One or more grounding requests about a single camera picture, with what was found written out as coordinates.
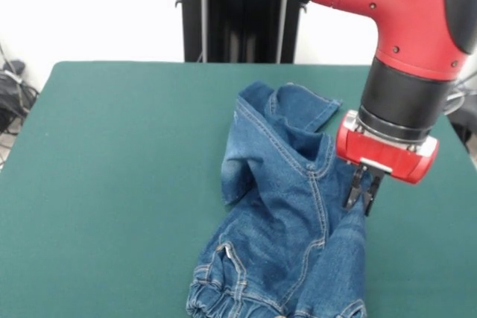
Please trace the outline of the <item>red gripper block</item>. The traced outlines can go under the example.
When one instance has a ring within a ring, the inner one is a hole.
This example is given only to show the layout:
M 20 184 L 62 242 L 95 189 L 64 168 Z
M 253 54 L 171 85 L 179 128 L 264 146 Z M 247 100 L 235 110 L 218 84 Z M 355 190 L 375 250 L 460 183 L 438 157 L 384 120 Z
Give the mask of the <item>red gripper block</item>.
M 358 120 L 357 111 L 347 111 L 336 135 L 336 154 L 359 166 L 354 171 L 344 208 L 351 209 L 361 194 L 365 166 L 383 171 L 394 179 L 417 184 L 427 175 L 438 149 L 439 141 L 431 136 L 422 144 L 405 144 L 380 138 L 364 128 Z M 381 181 L 381 176 L 374 176 L 363 195 L 366 217 L 370 214 Z

